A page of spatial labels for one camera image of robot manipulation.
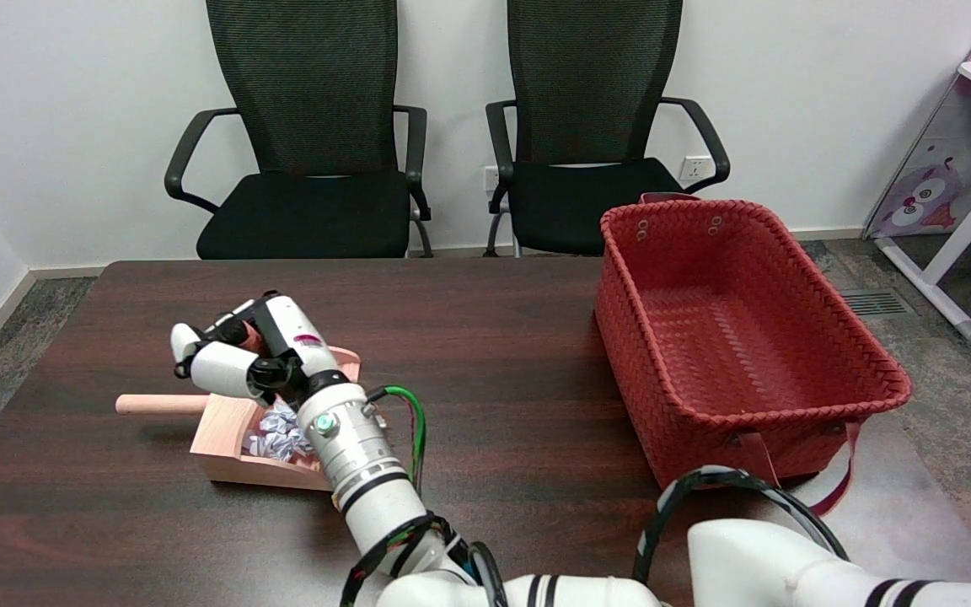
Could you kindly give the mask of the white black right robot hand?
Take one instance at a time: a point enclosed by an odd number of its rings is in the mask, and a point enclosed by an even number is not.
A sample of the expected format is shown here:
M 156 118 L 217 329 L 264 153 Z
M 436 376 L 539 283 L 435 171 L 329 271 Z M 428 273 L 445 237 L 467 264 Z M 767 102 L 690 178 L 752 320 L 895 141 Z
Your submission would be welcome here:
M 207 328 L 174 325 L 170 348 L 177 378 L 265 405 L 282 400 L 297 410 L 322 389 L 351 382 L 308 316 L 278 291 L 220 314 Z

